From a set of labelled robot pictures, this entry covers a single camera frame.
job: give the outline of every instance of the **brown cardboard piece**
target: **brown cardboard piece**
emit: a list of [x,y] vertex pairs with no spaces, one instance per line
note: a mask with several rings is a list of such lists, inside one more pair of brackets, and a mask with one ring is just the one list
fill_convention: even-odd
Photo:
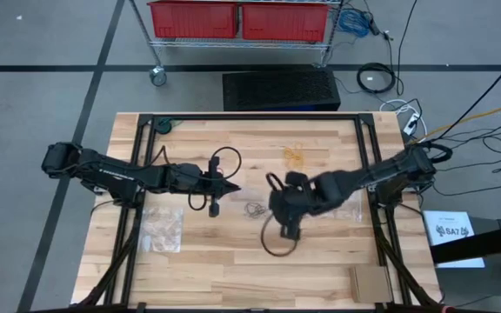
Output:
[[351,294],[356,303],[386,303],[391,301],[390,279],[381,266],[355,266],[351,272]]

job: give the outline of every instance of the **wooden tabletop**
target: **wooden tabletop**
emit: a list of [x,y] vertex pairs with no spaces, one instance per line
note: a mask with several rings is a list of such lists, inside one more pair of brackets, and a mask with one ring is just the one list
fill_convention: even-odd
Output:
[[[382,157],[392,157],[403,148],[396,115],[390,112],[372,114]],[[117,114],[108,156],[129,161],[137,119],[138,114]],[[372,163],[365,127],[364,134]],[[264,178],[267,172],[284,177],[288,170],[314,176],[327,170],[359,169],[361,162],[352,121],[184,121],[170,134],[157,138],[154,153],[162,144],[167,147],[172,163],[196,163],[203,170],[207,169],[207,162],[216,149],[225,145],[237,148],[243,165],[230,181],[242,190],[219,201],[221,211],[216,218],[209,218],[207,209],[191,210],[187,196],[147,194],[146,210],[183,212],[182,240],[179,252],[138,250],[130,306],[146,302],[150,308],[374,307],[371,303],[354,303],[350,289],[351,266],[377,264],[371,215],[363,191],[335,212],[305,218],[302,240],[286,257],[270,256],[263,250],[258,235],[266,215],[249,216],[244,209],[248,203],[267,207],[270,192]],[[236,168],[237,158],[229,151],[219,156],[219,167],[228,175]],[[97,203],[107,200],[108,197],[101,196]],[[198,196],[193,198],[196,206],[200,201]],[[418,208],[413,195],[404,195],[404,203]],[[360,221],[357,214],[352,214],[357,210],[362,211]],[[104,205],[93,214],[73,303],[88,294],[109,266],[119,211],[118,207]],[[395,219],[405,265],[438,301],[441,297],[438,280],[420,215],[399,207]],[[266,242],[281,251],[290,245],[279,238],[278,232],[279,225],[272,221],[266,231]],[[400,303],[396,272],[391,265],[389,269],[393,295],[396,303]],[[116,302],[123,279],[122,272],[117,279]]]

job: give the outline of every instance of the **metal cart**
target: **metal cart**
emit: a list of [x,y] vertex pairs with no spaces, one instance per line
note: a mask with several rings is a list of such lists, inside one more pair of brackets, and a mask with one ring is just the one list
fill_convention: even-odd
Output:
[[[337,6],[332,12],[335,14],[336,21],[339,20],[344,0],[234,0],[238,3],[318,3]],[[337,24],[331,26],[331,31],[324,36],[324,41],[320,43],[308,43],[303,41],[279,41],[279,40],[245,40],[239,38],[233,39],[202,39],[202,38],[157,38],[152,40],[150,34],[144,26],[144,21],[140,15],[135,0],[129,0],[132,6],[138,24],[144,34],[144,38],[148,43],[148,47],[156,60],[156,67],[150,71],[150,81],[157,87],[164,85],[167,82],[167,75],[160,60],[160,52],[165,47],[186,47],[186,48],[260,48],[260,49],[300,49],[300,50],[319,50],[320,62],[315,63],[319,67],[324,67],[328,63],[328,56],[331,53],[332,42],[336,33]]]

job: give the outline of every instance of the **red plastic bin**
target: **red plastic bin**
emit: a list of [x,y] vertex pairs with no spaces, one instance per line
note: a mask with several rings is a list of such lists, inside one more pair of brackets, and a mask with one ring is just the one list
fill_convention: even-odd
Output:
[[243,38],[321,42],[327,16],[324,4],[243,4]]
[[158,38],[233,38],[237,34],[235,3],[158,1],[148,5]]

